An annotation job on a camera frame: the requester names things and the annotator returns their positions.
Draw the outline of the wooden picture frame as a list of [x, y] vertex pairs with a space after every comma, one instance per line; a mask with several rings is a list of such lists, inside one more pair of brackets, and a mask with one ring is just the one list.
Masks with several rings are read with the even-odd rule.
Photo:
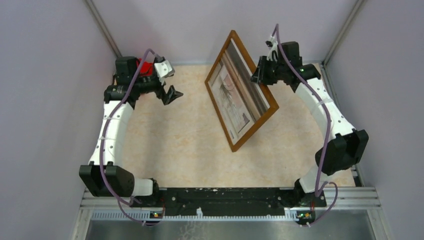
[[208, 81], [211, 78], [213, 70], [215, 69], [216, 65], [218, 64], [219, 59], [221, 58], [222, 54], [224, 53], [224, 51], [227, 48], [229, 41], [231, 39], [234, 40], [235, 44], [239, 48], [239, 50], [240, 50], [242, 56], [244, 57], [248, 67], [250, 68], [252, 74], [256, 70], [256, 65], [254, 64], [254, 62], [253, 62], [252, 58], [250, 57], [247, 49], [245, 48], [244, 44], [242, 43], [242, 40], [240, 39], [240, 37], [238, 36], [238, 34], [235, 30], [231, 30], [228, 37], [226, 38], [226, 40], [224, 42], [223, 47], [221, 48], [221, 50], [220, 50], [220, 52], [217, 56], [214, 64], [212, 65], [211, 70], [209, 71], [209, 74], [207, 75], [207, 77], [204, 81], [204, 84], [206, 86], [209, 97], [212, 101], [215, 112], [218, 116], [221, 127], [224, 131], [226, 140], [228, 141], [229, 147], [230, 147], [231, 151], [234, 153], [234, 152], [238, 151], [242, 147], [242, 145], [244, 145], [248, 141], [248, 139], [250, 139], [259, 130], [259, 128], [262, 127], [264, 125], [264, 123], [271, 118], [271, 116], [279, 109], [279, 105], [277, 104], [277, 101], [275, 100], [275, 98], [272, 95], [269, 88], [266, 85], [257, 83], [260, 86], [260, 88], [262, 89], [265, 98], [268, 100], [270, 108], [267, 110], [267, 112], [262, 117], [260, 117], [260, 119], [253, 125], [253, 127], [250, 130], [247, 131], [247, 133], [240, 139], [240, 141], [238, 141], [236, 144], [232, 144], [230, 142], [229, 134], [228, 134], [227, 130], [225, 129], [224, 121], [223, 121], [222, 116], [219, 113], [217, 103], [213, 99], [213, 95], [212, 95], [211, 89], [208, 85]]

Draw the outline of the plant window photo print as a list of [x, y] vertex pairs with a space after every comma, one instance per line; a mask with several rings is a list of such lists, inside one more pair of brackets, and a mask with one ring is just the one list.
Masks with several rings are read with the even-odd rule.
[[234, 145], [270, 108], [260, 86], [251, 81], [252, 71], [231, 39], [208, 81], [213, 99]]

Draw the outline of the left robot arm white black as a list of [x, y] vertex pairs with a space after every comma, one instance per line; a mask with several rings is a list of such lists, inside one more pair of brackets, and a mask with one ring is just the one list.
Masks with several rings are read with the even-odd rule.
[[103, 119], [99, 137], [88, 164], [81, 165], [79, 176], [95, 197], [134, 198], [149, 207], [160, 202], [158, 185], [154, 179], [136, 179], [122, 167], [125, 135], [136, 102], [141, 95], [155, 93], [164, 105], [182, 97], [183, 93], [170, 86], [165, 90], [165, 79], [175, 69], [164, 57], [143, 62], [134, 56], [115, 60], [113, 83], [103, 94]]

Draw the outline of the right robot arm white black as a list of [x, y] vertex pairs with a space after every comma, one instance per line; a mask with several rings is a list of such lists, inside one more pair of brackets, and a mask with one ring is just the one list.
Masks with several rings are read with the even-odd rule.
[[369, 141], [368, 133], [357, 130], [341, 113], [327, 92], [320, 72], [313, 64], [303, 64], [299, 44], [266, 41], [269, 52], [261, 56], [250, 80], [274, 85], [283, 81], [305, 103], [321, 130], [324, 144], [315, 154], [315, 164], [295, 181], [293, 200], [307, 206], [332, 175], [360, 162]]

